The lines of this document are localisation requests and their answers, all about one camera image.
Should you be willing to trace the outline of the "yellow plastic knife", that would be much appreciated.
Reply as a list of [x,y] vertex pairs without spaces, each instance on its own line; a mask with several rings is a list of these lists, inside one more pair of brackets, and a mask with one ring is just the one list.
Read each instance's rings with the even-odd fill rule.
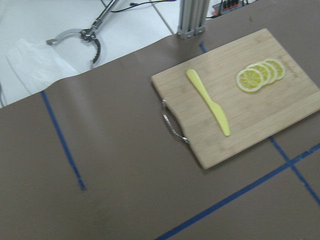
[[198,73],[194,69],[188,69],[186,71],[186,76],[188,77],[189,81],[192,83],[192,85],[195,87],[195,89],[198,91],[212,114],[214,115],[217,123],[219,124],[223,134],[228,137],[230,136],[230,126],[228,119],[225,115],[225,112],[223,111],[222,107],[214,102],[208,91],[206,90],[201,78],[199,77]]

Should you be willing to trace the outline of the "wooden cutting board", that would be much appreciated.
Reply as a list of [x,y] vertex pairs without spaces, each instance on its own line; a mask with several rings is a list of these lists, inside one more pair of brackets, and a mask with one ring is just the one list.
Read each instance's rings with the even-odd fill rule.
[[[240,90],[236,75],[267,58],[285,66],[281,80],[257,92]],[[225,136],[186,72],[195,70],[228,120]],[[200,165],[208,169],[320,109],[320,89],[267,29],[185,61],[152,77]]]

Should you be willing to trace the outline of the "metal reacher grabber tool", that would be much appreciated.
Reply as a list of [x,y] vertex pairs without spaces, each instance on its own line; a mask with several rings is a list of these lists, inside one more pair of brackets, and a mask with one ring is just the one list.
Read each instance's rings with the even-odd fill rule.
[[119,0],[111,0],[103,9],[103,11],[98,15],[98,17],[93,21],[90,28],[84,29],[68,29],[60,34],[58,34],[55,38],[46,40],[46,44],[49,46],[56,45],[57,43],[61,42],[63,39],[70,35],[79,35],[80,39],[87,42],[92,43],[95,45],[96,53],[93,59],[90,61],[91,66],[94,66],[98,61],[100,54],[101,54],[101,43],[96,36],[96,31],[102,25],[106,16],[113,10],[113,8],[117,5]]

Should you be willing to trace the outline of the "orange connector board lower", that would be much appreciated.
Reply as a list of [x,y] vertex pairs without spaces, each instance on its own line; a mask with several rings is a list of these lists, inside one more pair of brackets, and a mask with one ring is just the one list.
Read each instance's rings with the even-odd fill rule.
[[249,4],[248,0],[220,0],[212,6],[212,14],[219,17]]

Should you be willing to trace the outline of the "white plastic bag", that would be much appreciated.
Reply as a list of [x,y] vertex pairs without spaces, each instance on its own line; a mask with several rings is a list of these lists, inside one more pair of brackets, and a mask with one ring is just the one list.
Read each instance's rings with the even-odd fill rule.
[[45,43],[18,40],[6,59],[29,95],[45,90],[58,80],[79,72]]

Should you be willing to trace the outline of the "aluminium frame post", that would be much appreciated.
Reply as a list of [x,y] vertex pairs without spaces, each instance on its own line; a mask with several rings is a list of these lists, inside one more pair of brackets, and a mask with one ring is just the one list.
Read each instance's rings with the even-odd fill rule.
[[183,40],[205,31],[209,0],[181,0],[177,34]]

